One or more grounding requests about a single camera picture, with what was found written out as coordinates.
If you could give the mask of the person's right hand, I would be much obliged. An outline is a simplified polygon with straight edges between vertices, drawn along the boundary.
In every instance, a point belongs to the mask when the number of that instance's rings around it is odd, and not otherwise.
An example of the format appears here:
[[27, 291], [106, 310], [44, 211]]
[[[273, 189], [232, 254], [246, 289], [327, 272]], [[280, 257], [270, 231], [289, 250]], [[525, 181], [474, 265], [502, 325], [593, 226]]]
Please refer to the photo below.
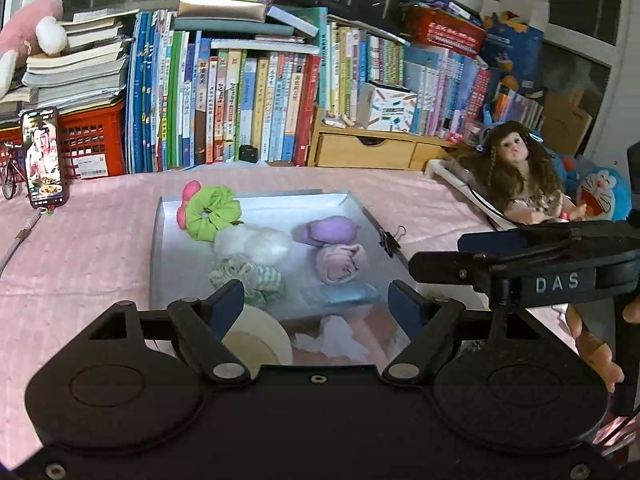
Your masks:
[[625, 374], [614, 362], [610, 345], [596, 334], [604, 332], [604, 324], [614, 318], [612, 299], [589, 304], [569, 304], [566, 322], [573, 337], [578, 354], [603, 379], [609, 393], [625, 379]]

